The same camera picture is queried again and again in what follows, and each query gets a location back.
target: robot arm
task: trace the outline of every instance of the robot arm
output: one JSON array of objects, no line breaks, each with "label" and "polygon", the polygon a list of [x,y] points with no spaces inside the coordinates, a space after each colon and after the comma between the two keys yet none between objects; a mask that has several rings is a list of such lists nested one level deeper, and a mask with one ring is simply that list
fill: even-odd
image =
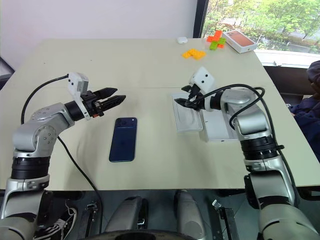
[{"label": "robot arm", "polygon": [[110,97],[116,88],[87,91],[88,79],[80,73],[69,73],[68,89],[74,101],[56,103],[34,112],[13,135],[13,164],[7,180],[0,215],[1,239],[33,239],[37,225],[42,222],[39,209],[45,208],[50,194],[49,161],[59,134],[75,121],[103,116],[126,98]]},{"label": "robot arm", "polygon": [[231,125],[241,143],[244,165],[249,172],[244,177],[248,201],[260,209],[259,239],[320,240],[307,217],[294,207],[294,187],[284,160],[278,154],[281,146],[277,146],[264,112],[252,104],[255,93],[226,87],[206,97],[214,90],[214,78],[204,67],[182,90],[190,93],[188,99],[176,99],[184,107],[209,112],[221,110],[229,118],[243,110],[231,120]]}]

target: smartphone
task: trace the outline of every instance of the smartphone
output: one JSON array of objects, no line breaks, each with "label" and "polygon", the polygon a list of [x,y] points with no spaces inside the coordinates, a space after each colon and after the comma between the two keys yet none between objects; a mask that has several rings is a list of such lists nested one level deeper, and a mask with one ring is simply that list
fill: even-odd
[{"label": "smartphone", "polygon": [[109,161],[130,162],[135,158],[137,123],[135,117],[121,117],[115,120]]}]

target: green foliage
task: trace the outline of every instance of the green foliage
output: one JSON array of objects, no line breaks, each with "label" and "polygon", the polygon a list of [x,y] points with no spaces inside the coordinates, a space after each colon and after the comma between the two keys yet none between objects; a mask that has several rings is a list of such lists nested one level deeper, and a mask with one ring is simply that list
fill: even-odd
[{"label": "green foliage", "polygon": [[[202,36],[233,29],[259,40],[260,49],[288,51],[293,43],[320,54],[319,41],[308,38],[320,29],[320,0],[210,0]],[[290,35],[296,31],[304,37]]]}]

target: white wall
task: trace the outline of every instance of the white wall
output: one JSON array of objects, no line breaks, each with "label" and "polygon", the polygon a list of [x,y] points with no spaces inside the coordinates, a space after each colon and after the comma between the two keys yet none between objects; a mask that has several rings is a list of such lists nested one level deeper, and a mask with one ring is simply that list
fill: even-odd
[{"label": "white wall", "polygon": [[197,0],[2,0],[0,56],[17,69],[47,38],[192,38]]}]

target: white table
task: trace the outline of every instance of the white table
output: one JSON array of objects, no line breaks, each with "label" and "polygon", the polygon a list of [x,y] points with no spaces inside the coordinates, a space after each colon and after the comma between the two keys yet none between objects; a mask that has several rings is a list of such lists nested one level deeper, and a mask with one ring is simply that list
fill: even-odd
[{"label": "white table", "polygon": [[[207,55],[201,60],[181,57],[191,48]],[[181,92],[200,66],[218,86],[264,87],[277,140],[285,146],[297,186],[320,184],[320,164],[254,52],[237,54],[228,45],[210,51],[203,39],[189,39],[185,45],[175,39],[55,39],[39,45],[0,91],[0,189],[11,174],[11,139],[26,98],[41,83],[68,72],[88,76],[90,90],[113,87],[127,96],[105,116],[80,120],[60,135],[98,189],[243,188],[247,172],[239,142],[205,142],[203,132],[176,131],[171,94]],[[31,100],[26,118],[41,107],[71,100],[66,80],[52,83]],[[136,154],[132,162],[111,163],[114,123],[120,117],[138,119]],[[59,142],[49,173],[50,190],[91,190]]]}]

